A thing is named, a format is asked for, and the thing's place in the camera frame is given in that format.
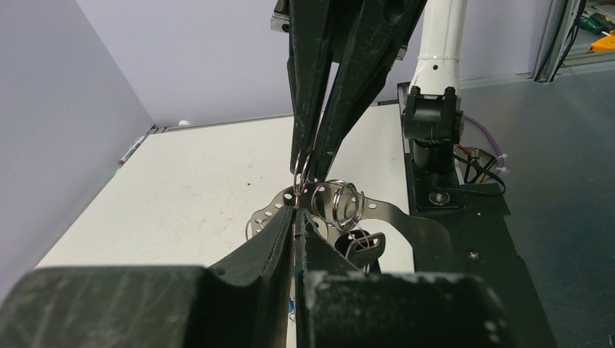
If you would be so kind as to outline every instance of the black cable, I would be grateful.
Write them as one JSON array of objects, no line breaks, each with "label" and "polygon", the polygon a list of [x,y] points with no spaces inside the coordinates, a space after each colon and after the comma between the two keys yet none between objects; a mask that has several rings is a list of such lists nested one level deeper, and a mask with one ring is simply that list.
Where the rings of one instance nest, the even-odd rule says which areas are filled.
[{"label": "black cable", "polygon": [[467,165],[466,166],[466,173],[463,175],[463,183],[468,183],[468,177],[470,176],[470,166]]},{"label": "black cable", "polygon": [[551,44],[549,45],[549,49],[547,50],[547,54],[545,54],[545,58],[542,61],[542,64],[540,64],[540,67],[538,68],[538,71],[536,72],[536,76],[534,76],[534,82],[538,81],[538,78],[540,77],[540,73],[542,73],[542,71],[547,66],[547,62],[549,60],[549,57],[551,56],[551,54],[553,53],[554,48],[556,47],[556,41],[557,41],[557,37],[558,37],[558,34],[559,34],[559,30],[561,29],[561,25],[564,23],[564,18],[566,16],[566,8],[568,8],[568,0],[565,0],[564,5],[561,8],[561,13],[559,15],[559,21],[558,21],[558,24],[557,24],[557,28],[556,28],[556,31],[553,34],[553,40],[551,40]]},{"label": "black cable", "polygon": [[[492,163],[492,164],[490,164],[490,165],[489,165],[489,167],[486,167],[486,168],[485,168],[485,170],[489,170],[489,171],[491,171],[491,167],[493,167],[493,165],[494,165],[495,163],[496,163],[496,161],[493,161],[493,163]],[[484,180],[485,180],[486,178],[487,178],[487,177],[483,174],[483,175],[482,175],[482,179],[481,179],[481,183],[484,183]]]},{"label": "black cable", "polygon": [[440,192],[452,193],[452,194],[459,193],[459,194],[468,194],[472,196],[481,196],[481,197],[499,197],[499,196],[502,196],[504,193],[506,193],[506,185],[504,184],[504,181],[502,180],[502,178],[497,176],[495,173],[485,170],[480,165],[475,165],[474,163],[468,162],[465,159],[459,157],[457,154],[454,154],[453,156],[459,162],[464,163],[465,165],[468,165],[468,166],[471,165],[477,172],[480,172],[481,174],[485,174],[486,176],[495,180],[497,183],[499,183],[502,186],[502,191],[500,191],[500,193],[497,193],[497,194],[490,194],[487,192],[471,190],[467,188],[460,188],[460,189],[457,188],[456,189],[456,188],[448,188],[448,187],[436,187],[434,188],[434,190],[440,191]]},{"label": "black cable", "polygon": [[[491,157],[489,162],[487,162],[487,164],[483,166],[483,169],[489,170],[487,167],[491,168],[491,166],[493,165],[493,163],[495,163],[495,161],[496,161],[495,157]],[[468,183],[476,183],[476,181],[479,180],[480,175],[481,175],[480,173],[476,173],[476,176],[474,176],[474,178],[470,180]]]},{"label": "black cable", "polygon": [[572,36],[570,37],[570,40],[568,41],[568,46],[566,46],[566,49],[564,50],[564,53],[561,55],[561,58],[559,59],[556,69],[553,71],[553,74],[549,78],[548,82],[553,82],[553,80],[555,80],[557,72],[559,71],[561,66],[564,64],[564,60],[566,60],[568,53],[570,53],[570,50],[572,49],[572,45],[574,45],[574,42],[577,39],[577,35],[579,34],[579,27],[580,27],[579,21],[581,20],[581,16],[583,15],[583,11],[585,10],[585,5],[587,5],[587,0],[581,0],[581,2],[579,3],[579,8],[577,9],[577,14],[574,16],[574,21],[572,22],[572,26],[570,27],[570,30],[568,32],[568,36],[572,34]]}]

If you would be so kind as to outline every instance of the yellow object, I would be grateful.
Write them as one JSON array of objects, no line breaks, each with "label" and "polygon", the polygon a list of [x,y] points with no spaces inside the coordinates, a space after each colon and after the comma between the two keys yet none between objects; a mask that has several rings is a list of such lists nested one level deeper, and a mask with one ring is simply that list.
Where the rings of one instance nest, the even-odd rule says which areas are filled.
[{"label": "yellow object", "polygon": [[607,52],[615,51],[615,36],[609,35],[601,38],[600,40],[592,43],[590,52]]}]

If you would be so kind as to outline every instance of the metal bracket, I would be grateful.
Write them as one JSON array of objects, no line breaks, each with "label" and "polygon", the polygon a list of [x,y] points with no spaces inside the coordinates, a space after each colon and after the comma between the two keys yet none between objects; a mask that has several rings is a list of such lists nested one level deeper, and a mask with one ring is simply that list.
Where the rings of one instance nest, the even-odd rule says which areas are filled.
[{"label": "metal bracket", "polygon": [[[345,233],[323,221],[333,219],[333,200],[337,190],[341,187],[339,183],[308,183],[299,197],[299,207],[307,209],[312,216],[316,217],[319,232],[330,244]],[[343,218],[349,218],[355,214],[353,198],[350,191],[341,196],[339,206],[345,208]],[[413,248],[417,271],[450,271],[453,264],[453,252],[449,233],[444,226],[430,219],[406,215],[400,208],[390,203],[366,196],[363,196],[362,200],[364,200],[362,204],[364,209],[358,222],[370,219],[381,220],[397,229]],[[267,207],[252,215],[247,229],[251,227],[254,236],[267,225],[277,210],[284,206],[293,206],[294,202],[293,187],[284,189],[273,198]],[[319,216],[323,218],[320,222],[318,221]]]}]

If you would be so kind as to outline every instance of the hole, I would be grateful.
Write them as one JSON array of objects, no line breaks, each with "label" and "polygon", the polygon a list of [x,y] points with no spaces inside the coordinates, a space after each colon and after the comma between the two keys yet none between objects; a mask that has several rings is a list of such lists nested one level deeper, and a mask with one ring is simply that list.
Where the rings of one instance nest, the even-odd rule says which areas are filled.
[{"label": "hole", "polygon": [[402,18],[403,11],[403,0],[389,0],[384,5],[384,20],[391,25],[397,24]]},{"label": "hole", "polygon": [[317,228],[318,233],[325,239],[329,236],[329,232],[327,231],[326,223],[324,223],[320,218],[314,218],[314,226]]}]

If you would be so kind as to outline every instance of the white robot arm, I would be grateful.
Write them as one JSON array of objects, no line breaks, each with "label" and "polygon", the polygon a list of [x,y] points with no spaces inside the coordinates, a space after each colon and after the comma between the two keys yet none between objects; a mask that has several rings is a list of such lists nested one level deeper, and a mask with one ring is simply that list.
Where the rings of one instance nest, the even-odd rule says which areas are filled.
[{"label": "white robot arm", "polygon": [[422,94],[442,95],[457,89],[459,52],[467,0],[430,0],[424,10],[421,51],[412,86]]}]

